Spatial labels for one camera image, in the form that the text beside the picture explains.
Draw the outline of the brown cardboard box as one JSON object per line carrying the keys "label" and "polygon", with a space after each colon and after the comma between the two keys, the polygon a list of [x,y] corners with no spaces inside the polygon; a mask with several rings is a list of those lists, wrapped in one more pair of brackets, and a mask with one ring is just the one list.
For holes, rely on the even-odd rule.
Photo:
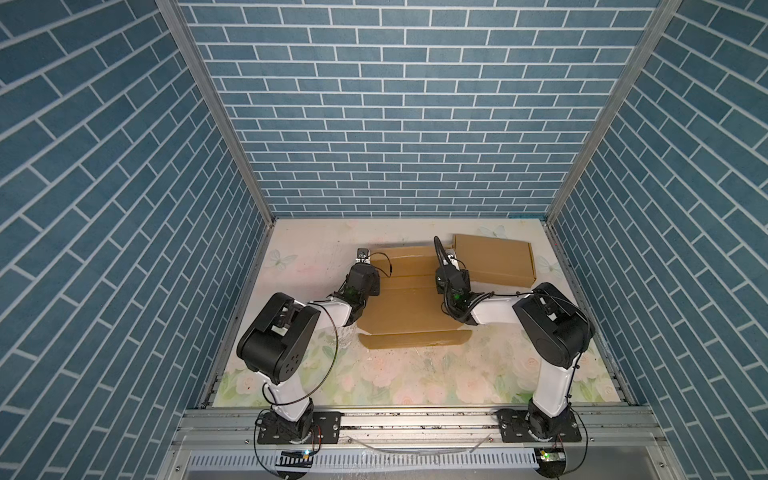
{"label": "brown cardboard box", "polygon": [[529,242],[456,234],[453,249],[473,281],[525,288],[536,282]]}

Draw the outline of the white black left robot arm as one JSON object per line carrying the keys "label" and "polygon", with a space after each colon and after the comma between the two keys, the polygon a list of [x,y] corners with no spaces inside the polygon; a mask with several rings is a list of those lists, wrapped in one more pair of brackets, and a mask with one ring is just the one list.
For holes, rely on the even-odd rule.
{"label": "white black left robot arm", "polygon": [[328,298],[301,303],[278,292],[272,295],[240,337],[236,355],[248,370],[264,380],[264,397],[270,409],[264,426],[275,427],[286,441],[299,441],[314,433],[314,404],[303,389],[298,370],[315,330],[353,325],[368,300],[380,294],[380,269],[355,263],[342,285]]}

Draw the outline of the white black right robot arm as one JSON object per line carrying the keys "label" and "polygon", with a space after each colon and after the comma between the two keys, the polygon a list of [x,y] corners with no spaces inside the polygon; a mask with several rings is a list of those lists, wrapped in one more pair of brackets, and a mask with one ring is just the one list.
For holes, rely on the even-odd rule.
{"label": "white black right robot arm", "polygon": [[548,441],[571,424],[571,388],[594,326],[579,307],[553,284],[528,292],[498,294],[471,290],[470,273],[434,238],[438,261],[437,293],[442,310],[470,326],[520,324],[540,357],[538,383],[528,403],[526,421],[532,437]]}

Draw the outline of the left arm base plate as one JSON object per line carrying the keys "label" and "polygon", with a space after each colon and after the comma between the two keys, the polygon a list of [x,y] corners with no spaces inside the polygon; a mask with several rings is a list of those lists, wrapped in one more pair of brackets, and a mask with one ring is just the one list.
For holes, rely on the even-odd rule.
{"label": "left arm base plate", "polygon": [[255,429],[260,445],[337,444],[342,414],[338,411],[305,412],[298,420],[287,420],[268,410]]}

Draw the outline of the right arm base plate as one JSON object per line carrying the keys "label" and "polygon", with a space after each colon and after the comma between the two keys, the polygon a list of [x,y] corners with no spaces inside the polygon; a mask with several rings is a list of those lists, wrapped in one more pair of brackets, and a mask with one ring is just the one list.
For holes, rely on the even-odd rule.
{"label": "right arm base plate", "polygon": [[499,409],[495,416],[504,443],[582,441],[579,423],[570,408],[556,417],[549,417],[530,404],[529,409]]}

